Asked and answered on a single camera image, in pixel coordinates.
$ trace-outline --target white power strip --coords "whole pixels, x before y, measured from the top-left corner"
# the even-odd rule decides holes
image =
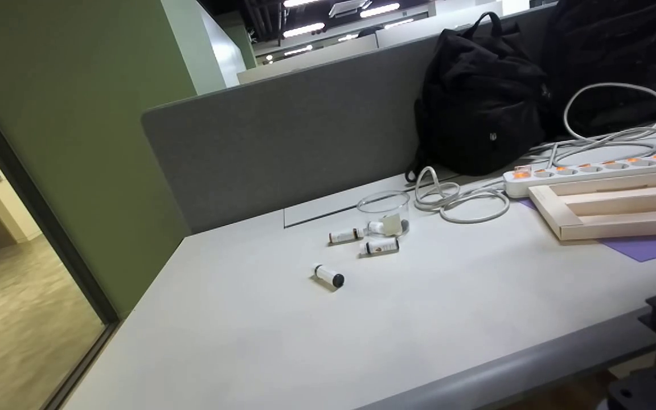
[[[601,181],[618,176],[640,176],[656,173],[656,155],[651,157],[632,157],[632,161],[611,161],[595,164],[574,164],[574,167],[520,167],[514,172],[504,173],[506,194],[510,198],[528,198],[528,187],[536,186],[564,186],[578,181]]]

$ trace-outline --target black bag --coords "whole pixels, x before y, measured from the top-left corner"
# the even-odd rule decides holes
[[[558,0],[552,12],[542,69],[548,99],[547,135],[562,135],[570,99],[595,82],[632,82],[656,91],[656,0]],[[603,135],[656,121],[656,101],[640,91],[595,90],[570,112],[581,135]]]
[[[476,41],[488,17],[489,40]],[[537,114],[545,76],[509,38],[493,12],[465,33],[439,34],[415,106],[420,148],[408,181],[429,164],[489,173],[545,140]]]

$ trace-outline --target cable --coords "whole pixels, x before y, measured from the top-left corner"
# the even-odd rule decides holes
[[[430,176],[433,183],[429,187],[422,187],[424,178]],[[462,191],[462,187],[457,183],[439,183],[437,172],[433,167],[424,167],[416,183],[415,183],[415,208],[422,212],[436,212],[439,214],[445,222],[451,223],[482,223],[482,222],[493,222],[498,219],[501,214],[506,214],[510,211],[510,202],[501,189],[488,189],[489,186],[482,186],[482,189],[471,189],[471,191]],[[455,211],[457,205],[471,203],[471,202],[480,202],[480,198],[497,198],[501,202],[501,211],[488,217],[479,217],[479,219],[455,219],[451,217],[451,211]]]
[[[558,142],[552,147],[542,147],[542,148],[552,148],[552,157],[547,161],[548,167],[555,167],[558,162],[574,157],[578,154],[588,154],[588,150],[597,150],[597,148],[605,148],[605,147],[633,147],[633,148],[643,148],[643,154],[633,154],[633,155],[624,155],[624,157],[640,157],[640,155],[656,155],[656,145],[640,145],[636,140],[644,140],[656,135],[656,121],[651,125],[643,125],[643,129],[627,129],[619,133],[605,133],[605,135],[578,135],[571,124],[570,124],[570,112],[574,108],[574,102],[592,91],[592,90],[632,90],[632,91],[640,91],[648,93],[651,99],[656,99],[654,90],[640,88],[640,85],[627,85],[627,82],[595,82],[588,88],[581,88],[570,102],[562,109],[562,125],[570,133],[570,137],[574,137],[574,142]]]

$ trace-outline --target door frame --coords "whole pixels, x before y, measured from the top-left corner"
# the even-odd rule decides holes
[[[37,227],[41,229],[41,232],[45,235],[45,239],[50,241],[50,246],[54,249],[54,254],[60,256],[69,273],[72,276],[85,299],[92,304],[92,309],[105,323],[105,329],[116,327],[120,319],[115,306],[108,301],[103,288],[95,282],[94,273],[89,272],[77,249],[72,246],[72,241],[69,239],[60,222],[54,219],[53,211],[47,208],[45,198],[41,196],[41,191],[37,189],[28,172],[21,167],[2,131],[0,131],[0,172],[7,176],[13,191],[21,196],[28,212],[31,214],[31,219],[37,222]]]

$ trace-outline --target wooden block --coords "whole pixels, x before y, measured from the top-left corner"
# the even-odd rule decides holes
[[[656,178],[542,186],[528,191],[560,241],[656,235]]]

